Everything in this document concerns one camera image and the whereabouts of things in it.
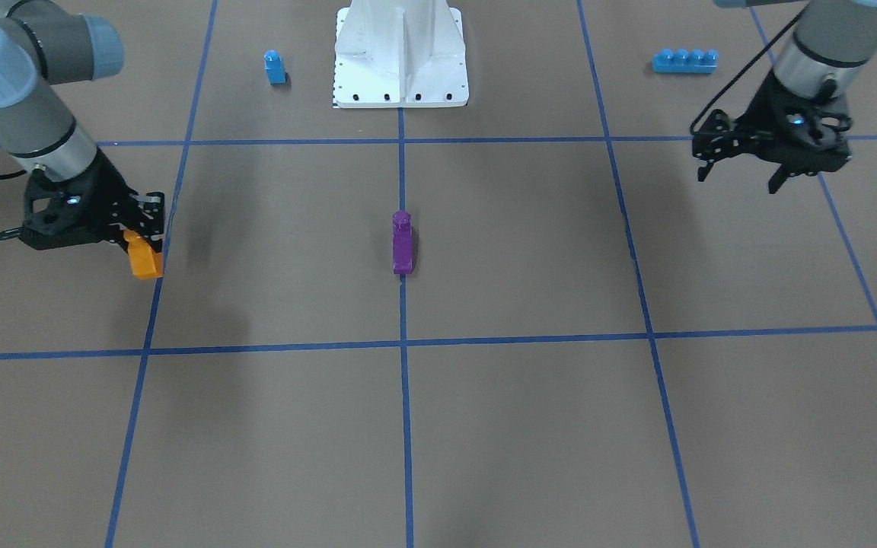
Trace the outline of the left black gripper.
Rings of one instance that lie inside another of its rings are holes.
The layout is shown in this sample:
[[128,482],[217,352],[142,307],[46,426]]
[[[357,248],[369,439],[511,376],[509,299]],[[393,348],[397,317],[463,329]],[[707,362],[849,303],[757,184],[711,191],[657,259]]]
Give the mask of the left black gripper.
[[770,195],[790,178],[840,170],[852,158],[847,139],[852,118],[839,87],[826,75],[815,96],[797,96],[772,70],[740,119],[713,110],[695,129],[692,155],[702,163],[697,181],[703,183],[718,162],[741,154],[777,166],[767,183]]

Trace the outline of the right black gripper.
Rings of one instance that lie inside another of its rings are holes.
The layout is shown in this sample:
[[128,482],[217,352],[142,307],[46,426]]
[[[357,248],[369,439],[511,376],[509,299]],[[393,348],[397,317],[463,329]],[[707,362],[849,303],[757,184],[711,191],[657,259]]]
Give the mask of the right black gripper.
[[98,149],[87,169],[68,180],[52,180],[43,165],[33,168],[18,239],[35,250],[107,241],[126,252],[126,232],[132,231],[154,253],[161,253],[164,229],[164,192],[137,195]]

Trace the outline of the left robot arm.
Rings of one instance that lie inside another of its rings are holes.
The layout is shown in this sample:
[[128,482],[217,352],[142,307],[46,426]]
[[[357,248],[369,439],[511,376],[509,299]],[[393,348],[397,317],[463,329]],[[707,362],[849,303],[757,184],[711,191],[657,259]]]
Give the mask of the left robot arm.
[[775,194],[793,177],[841,170],[852,159],[846,91],[877,52],[877,1],[810,1],[782,30],[777,56],[736,118],[709,103],[690,126],[697,180],[742,154],[776,164]]

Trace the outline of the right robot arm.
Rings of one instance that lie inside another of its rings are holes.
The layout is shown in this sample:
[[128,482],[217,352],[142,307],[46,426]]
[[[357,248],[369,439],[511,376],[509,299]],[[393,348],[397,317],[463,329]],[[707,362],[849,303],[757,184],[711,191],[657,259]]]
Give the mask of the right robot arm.
[[27,177],[24,218],[0,232],[35,250],[108,242],[161,253],[161,192],[140,194],[56,93],[119,74],[125,46],[105,18],[53,1],[0,1],[0,147]]

